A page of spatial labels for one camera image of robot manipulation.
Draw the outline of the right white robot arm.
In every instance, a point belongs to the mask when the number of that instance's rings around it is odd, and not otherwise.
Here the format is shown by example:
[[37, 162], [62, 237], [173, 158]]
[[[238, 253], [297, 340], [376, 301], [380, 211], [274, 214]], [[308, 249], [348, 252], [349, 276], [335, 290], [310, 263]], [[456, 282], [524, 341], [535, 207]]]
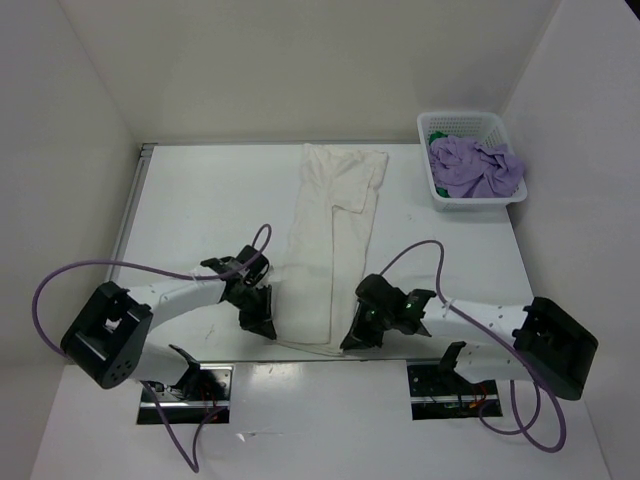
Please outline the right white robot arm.
[[596, 337], [554, 301], [527, 305], [444, 301], [431, 290], [408, 293], [371, 274], [355, 290], [357, 308], [340, 347], [381, 347], [386, 332], [450, 340], [439, 362], [439, 382], [450, 393], [487, 380], [525, 381], [532, 373], [556, 397], [582, 397]]

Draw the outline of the white t shirt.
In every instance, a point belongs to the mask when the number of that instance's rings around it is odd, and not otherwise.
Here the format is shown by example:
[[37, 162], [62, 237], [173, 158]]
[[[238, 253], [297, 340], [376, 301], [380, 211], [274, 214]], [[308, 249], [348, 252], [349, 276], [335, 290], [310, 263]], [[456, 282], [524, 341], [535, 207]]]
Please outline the white t shirt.
[[280, 344], [341, 355], [388, 160], [381, 151], [305, 145], [293, 223], [277, 270]]

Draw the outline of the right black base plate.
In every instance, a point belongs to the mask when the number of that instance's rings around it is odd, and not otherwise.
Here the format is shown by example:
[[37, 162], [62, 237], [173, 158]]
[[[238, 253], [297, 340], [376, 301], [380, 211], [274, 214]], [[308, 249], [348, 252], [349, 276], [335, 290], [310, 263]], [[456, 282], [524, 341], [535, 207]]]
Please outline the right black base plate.
[[456, 374], [441, 372], [434, 362], [408, 363], [406, 367], [414, 421], [503, 416], [493, 380], [472, 384]]

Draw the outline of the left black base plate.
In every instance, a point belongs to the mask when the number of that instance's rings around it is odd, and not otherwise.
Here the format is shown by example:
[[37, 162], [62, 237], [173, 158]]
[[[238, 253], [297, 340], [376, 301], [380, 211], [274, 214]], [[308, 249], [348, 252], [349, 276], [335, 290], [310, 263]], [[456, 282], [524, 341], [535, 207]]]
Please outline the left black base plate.
[[206, 417], [211, 424], [228, 424], [232, 376], [231, 365], [205, 366], [188, 394], [158, 382], [150, 386], [171, 425], [197, 425]]

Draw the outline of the green t shirt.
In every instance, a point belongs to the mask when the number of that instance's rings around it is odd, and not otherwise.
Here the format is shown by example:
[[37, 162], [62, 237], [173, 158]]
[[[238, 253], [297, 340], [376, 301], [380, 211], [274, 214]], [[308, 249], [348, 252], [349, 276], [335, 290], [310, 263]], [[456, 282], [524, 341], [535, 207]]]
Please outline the green t shirt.
[[440, 139], [448, 139], [449, 135], [440, 131], [436, 131], [432, 133], [429, 137], [429, 145], [433, 145], [436, 141]]

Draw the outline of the purple t shirt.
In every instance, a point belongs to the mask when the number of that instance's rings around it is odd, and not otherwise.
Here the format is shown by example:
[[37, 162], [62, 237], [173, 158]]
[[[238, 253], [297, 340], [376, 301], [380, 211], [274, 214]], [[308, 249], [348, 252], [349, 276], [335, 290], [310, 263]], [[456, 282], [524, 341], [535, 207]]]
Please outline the purple t shirt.
[[525, 164], [506, 144], [490, 147], [470, 137], [433, 138], [429, 163], [443, 198], [508, 198], [524, 177]]

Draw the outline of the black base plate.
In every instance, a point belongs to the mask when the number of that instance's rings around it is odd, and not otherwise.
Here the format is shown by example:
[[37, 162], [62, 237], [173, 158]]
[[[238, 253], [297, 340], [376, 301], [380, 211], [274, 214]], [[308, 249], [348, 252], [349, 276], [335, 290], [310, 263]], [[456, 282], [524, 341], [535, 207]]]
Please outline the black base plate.
[[150, 386], [171, 425], [197, 425], [206, 417], [211, 424], [228, 424], [232, 376], [231, 365], [205, 366], [188, 394], [158, 382]]
[[472, 384], [456, 374], [441, 372], [434, 362], [408, 363], [406, 367], [414, 421], [503, 416], [493, 380]]

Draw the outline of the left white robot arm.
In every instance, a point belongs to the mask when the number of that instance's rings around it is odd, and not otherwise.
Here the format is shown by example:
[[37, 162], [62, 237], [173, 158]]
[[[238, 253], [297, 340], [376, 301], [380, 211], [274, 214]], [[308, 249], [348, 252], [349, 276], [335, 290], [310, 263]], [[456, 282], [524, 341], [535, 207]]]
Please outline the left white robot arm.
[[131, 378], [163, 384], [180, 400], [198, 398], [213, 385], [201, 363], [183, 348], [159, 347], [147, 336], [179, 316], [224, 302], [239, 311], [243, 330], [276, 338], [269, 286], [252, 286], [239, 276], [171, 279], [131, 290], [109, 281], [91, 295], [60, 349], [105, 390]]

